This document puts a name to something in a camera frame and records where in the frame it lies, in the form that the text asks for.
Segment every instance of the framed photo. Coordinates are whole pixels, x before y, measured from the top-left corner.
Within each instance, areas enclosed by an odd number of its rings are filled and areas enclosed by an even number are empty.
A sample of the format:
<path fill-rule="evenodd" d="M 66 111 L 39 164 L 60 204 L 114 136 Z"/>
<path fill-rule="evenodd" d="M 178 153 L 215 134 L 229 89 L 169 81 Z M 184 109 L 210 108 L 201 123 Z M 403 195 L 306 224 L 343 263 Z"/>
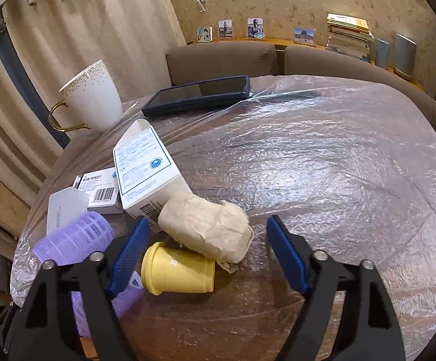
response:
<path fill-rule="evenodd" d="M 219 40 L 233 39 L 233 21 L 224 19 L 218 21 L 218 37 Z"/>
<path fill-rule="evenodd" d="M 304 43 L 310 46 L 315 45 L 315 30 L 295 27 L 294 41 L 297 43 Z"/>
<path fill-rule="evenodd" d="M 248 18 L 248 38 L 264 39 L 263 18 L 249 17 Z"/>
<path fill-rule="evenodd" d="M 211 27 L 198 28 L 198 42 L 212 42 L 213 29 Z"/>

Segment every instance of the transparent plastic sheet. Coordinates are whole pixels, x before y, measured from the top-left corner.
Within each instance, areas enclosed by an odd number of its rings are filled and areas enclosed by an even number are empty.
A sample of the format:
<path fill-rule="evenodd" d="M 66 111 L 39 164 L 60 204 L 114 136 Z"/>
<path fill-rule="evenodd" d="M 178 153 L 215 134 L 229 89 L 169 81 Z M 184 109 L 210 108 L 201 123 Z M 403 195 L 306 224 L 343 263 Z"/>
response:
<path fill-rule="evenodd" d="M 255 239 L 240 270 L 216 270 L 205 295 L 146 294 L 121 319 L 149 359 L 273 360 L 303 299 L 289 289 L 265 237 L 278 214 L 334 259 L 373 260 L 397 311 L 408 359 L 436 331 L 436 133 L 418 108 L 382 84 L 314 76 L 252 79 L 253 95 L 220 111 L 152 120 L 191 189 L 243 207 Z M 149 97 L 112 131 L 74 139 L 39 192 L 11 278 L 22 305 L 36 275 L 31 248 L 45 234 L 51 193 L 113 165 L 112 149 Z M 105 216 L 116 233 L 133 223 Z M 330 350 L 342 299 L 318 358 Z"/>

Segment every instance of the brown sofa cushion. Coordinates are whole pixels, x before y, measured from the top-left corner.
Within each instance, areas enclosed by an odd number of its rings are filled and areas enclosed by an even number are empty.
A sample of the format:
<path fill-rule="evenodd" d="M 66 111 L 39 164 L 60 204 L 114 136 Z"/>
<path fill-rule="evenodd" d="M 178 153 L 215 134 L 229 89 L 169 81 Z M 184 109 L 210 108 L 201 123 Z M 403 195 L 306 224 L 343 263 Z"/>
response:
<path fill-rule="evenodd" d="M 386 84 L 406 95 L 436 130 L 436 102 L 396 74 L 332 51 L 302 45 L 285 49 L 285 74 L 342 77 Z"/>
<path fill-rule="evenodd" d="M 278 75 L 275 46 L 265 42 L 211 42 L 181 46 L 166 54 L 173 85 L 220 77 Z"/>

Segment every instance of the gold mug handle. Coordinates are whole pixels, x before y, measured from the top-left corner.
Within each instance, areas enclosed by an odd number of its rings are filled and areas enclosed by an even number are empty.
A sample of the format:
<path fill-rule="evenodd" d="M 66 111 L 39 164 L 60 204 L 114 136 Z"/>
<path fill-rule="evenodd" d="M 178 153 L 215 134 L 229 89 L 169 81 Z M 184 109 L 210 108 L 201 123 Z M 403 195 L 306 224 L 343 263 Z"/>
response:
<path fill-rule="evenodd" d="M 55 123 L 55 119 L 53 118 L 53 112 L 56 111 L 56 109 L 60 106 L 66 106 L 69 107 L 66 102 L 64 100 L 61 100 L 60 102 L 56 103 L 53 108 L 51 108 L 51 111 L 49 111 L 49 117 L 48 117 L 48 121 L 50 126 L 54 129 L 57 130 L 58 132 L 63 132 L 63 133 L 67 133 L 67 132 L 71 132 L 73 130 L 78 130 L 78 129 L 90 129 L 88 128 L 85 124 L 80 124 L 80 125 L 76 125 L 76 126 L 71 126 L 70 128 L 61 128 L 61 126 L 59 126 L 58 124 Z"/>

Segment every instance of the stack of books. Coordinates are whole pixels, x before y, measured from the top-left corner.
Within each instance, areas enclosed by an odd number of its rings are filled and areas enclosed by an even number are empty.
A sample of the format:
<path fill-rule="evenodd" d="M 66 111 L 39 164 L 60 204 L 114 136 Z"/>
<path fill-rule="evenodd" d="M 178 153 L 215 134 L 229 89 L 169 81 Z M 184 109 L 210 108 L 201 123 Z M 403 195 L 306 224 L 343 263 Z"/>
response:
<path fill-rule="evenodd" d="M 327 49 L 369 62 L 368 42 L 374 42 L 366 20 L 328 13 Z"/>

